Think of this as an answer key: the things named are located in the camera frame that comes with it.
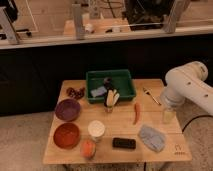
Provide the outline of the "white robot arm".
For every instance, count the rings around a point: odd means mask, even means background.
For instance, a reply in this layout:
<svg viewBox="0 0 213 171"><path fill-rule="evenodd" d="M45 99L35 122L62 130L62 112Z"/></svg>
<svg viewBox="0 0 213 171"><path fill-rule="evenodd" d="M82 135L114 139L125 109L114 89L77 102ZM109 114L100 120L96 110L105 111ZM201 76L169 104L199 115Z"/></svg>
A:
<svg viewBox="0 0 213 171"><path fill-rule="evenodd" d="M208 69L199 61L175 67L166 73L166 86L160 95L164 107L162 116L164 124L172 121L176 110L186 99L213 116L213 87L205 83L207 77Z"/></svg>

